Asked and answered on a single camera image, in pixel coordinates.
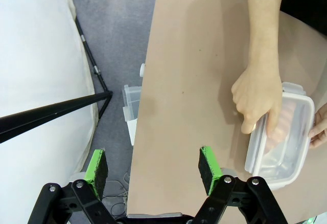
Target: white fabric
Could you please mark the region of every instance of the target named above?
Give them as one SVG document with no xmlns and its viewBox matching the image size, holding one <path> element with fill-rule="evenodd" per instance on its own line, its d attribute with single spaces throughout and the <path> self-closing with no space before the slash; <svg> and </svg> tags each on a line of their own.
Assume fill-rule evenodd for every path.
<svg viewBox="0 0 327 224">
<path fill-rule="evenodd" d="M 94 94 L 72 0 L 0 0 L 0 117 Z M 45 183 L 80 170 L 91 105 L 0 144 L 0 223 L 27 223 Z"/>
</svg>

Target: green object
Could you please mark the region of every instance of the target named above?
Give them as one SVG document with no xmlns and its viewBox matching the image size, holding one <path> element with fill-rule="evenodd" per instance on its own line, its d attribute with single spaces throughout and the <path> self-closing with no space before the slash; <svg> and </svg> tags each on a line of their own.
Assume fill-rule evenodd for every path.
<svg viewBox="0 0 327 224">
<path fill-rule="evenodd" d="M 199 171 L 204 188 L 209 196 L 217 184 L 217 181 L 223 175 L 215 154 L 209 146 L 200 148 Z"/>
<path fill-rule="evenodd" d="M 102 149 L 97 149 L 92 155 L 84 180 L 92 187 L 99 200 L 102 200 L 107 177 L 108 165 L 105 151 Z"/>
</svg>

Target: bolt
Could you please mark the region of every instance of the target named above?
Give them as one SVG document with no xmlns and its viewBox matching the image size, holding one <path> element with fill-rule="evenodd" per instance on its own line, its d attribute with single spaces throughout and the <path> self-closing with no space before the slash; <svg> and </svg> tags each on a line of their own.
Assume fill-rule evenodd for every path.
<svg viewBox="0 0 327 224">
<path fill-rule="evenodd" d="M 77 182 L 76 186 L 77 188 L 81 188 L 84 184 L 82 182 Z"/>
<path fill-rule="evenodd" d="M 253 179 L 253 180 L 252 180 L 252 184 L 254 184 L 254 185 L 259 184 L 259 180 L 258 180 L 258 179 Z"/>
<path fill-rule="evenodd" d="M 231 178 L 229 176 L 225 177 L 224 181 L 226 183 L 231 183 Z"/>
</svg>

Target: plastic container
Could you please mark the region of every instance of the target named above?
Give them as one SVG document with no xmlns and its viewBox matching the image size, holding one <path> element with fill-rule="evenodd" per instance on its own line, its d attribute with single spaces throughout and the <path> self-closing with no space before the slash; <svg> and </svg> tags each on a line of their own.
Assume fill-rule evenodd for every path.
<svg viewBox="0 0 327 224">
<path fill-rule="evenodd" d="M 137 118 L 141 89 L 142 87 L 129 87 L 128 85 L 123 88 L 125 104 L 123 112 L 126 122 Z"/>
<path fill-rule="evenodd" d="M 292 183 L 303 167 L 313 125 L 314 103 L 302 86 L 283 83 L 282 111 L 276 130 L 267 137 L 267 115 L 251 133 L 245 170 L 263 177 L 271 190 Z"/>
</svg>

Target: table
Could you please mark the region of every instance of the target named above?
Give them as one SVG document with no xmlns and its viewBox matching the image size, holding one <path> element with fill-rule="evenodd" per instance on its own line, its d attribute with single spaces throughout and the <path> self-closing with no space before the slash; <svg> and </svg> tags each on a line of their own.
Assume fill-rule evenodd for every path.
<svg viewBox="0 0 327 224">
<path fill-rule="evenodd" d="M 250 174 L 249 136 L 232 102 L 249 45 L 247 0 L 156 0 L 133 152 L 128 213 L 195 215 L 206 198 L 199 148 L 211 146 L 221 167 Z M 280 14 L 282 81 L 302 85 L 316 108 L 327 101 L 327 40 Z M 310 150 L 298 179 L 274 191 L 289 223 L 326 211 L 327 145 Z M 220 223 L 243 223 L 229 207 Z"/>
</svg>

